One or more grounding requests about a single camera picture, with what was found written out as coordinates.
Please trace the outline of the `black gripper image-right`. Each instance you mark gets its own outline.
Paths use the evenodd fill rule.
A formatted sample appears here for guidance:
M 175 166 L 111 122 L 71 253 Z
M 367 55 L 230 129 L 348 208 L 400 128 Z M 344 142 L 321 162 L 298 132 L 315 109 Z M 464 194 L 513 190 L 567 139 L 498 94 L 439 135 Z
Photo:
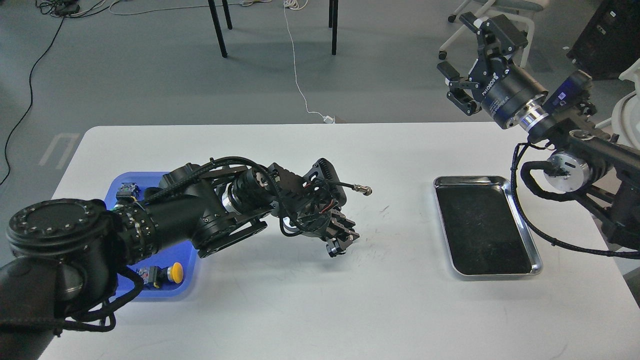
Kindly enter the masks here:
M 526 103 L 548 94 L 514 63 L 514 54 L 525 50 L 530 41 L 505 14 L 478 18 L 466 12 L 459 19 L 477 37 L 477 59 L 470 79 L 462 77 L 448 61 L 438 63 L 437 69 L 448 85 L 446 98 L 467 116 L 483 109 L 502 129 L 508 129 L 514 114 Z M 471 90 L 472 97 L 466 90 Z

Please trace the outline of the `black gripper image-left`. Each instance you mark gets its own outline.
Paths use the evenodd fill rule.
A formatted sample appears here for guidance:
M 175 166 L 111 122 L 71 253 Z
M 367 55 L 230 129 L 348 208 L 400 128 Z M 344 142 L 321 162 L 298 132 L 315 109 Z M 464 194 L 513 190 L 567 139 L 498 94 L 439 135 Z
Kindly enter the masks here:
M 360 237 L 355 231 L 356 223 L 336 208 L 322 214 L 320 212 L 304 213 L 297 221 L 306 229 L 298 230 L 298 235 L 325 241 L 327 253 L 332 258 L 343 255 L 346 249 Z

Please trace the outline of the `black robot arm image-left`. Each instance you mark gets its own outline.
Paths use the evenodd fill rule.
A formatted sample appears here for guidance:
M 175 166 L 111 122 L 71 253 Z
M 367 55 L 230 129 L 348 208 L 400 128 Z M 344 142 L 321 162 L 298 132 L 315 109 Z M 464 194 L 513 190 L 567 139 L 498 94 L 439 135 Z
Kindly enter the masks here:
M 111 331 L 143 290 L 133 265 L 184 241 L 205 258 L 260 233 L 267 215 L 284 236 L 342 255 L 359 238 L 341 211 L 345 188 L 372 193 L 340 181 L 325 158 L 301 176 L 227 156 L 165 173 L 142 199 L 123 187 L 113 208 L 60 198 L 18 210 L 6 230 L 14 260 L 1 267 L 1 358 L 36 360 L 65 330 Z

